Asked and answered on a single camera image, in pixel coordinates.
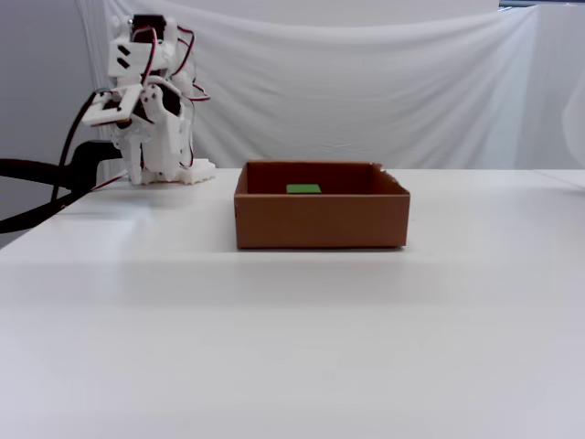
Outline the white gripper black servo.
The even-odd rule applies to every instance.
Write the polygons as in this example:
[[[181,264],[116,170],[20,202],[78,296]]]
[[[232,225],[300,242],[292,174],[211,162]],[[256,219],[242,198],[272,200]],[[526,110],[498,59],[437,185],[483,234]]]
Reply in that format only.
[[[182,92],[168,79],[148,76],[141,82],[139,120],[152,124],[144,143],[144,164],[163,181],[174,181],[181,158],[180,120]],[[133,184],[143,183],[142,142],[145,130],[136,123],[118,123],[113,128],[113,143],[122,154]]]

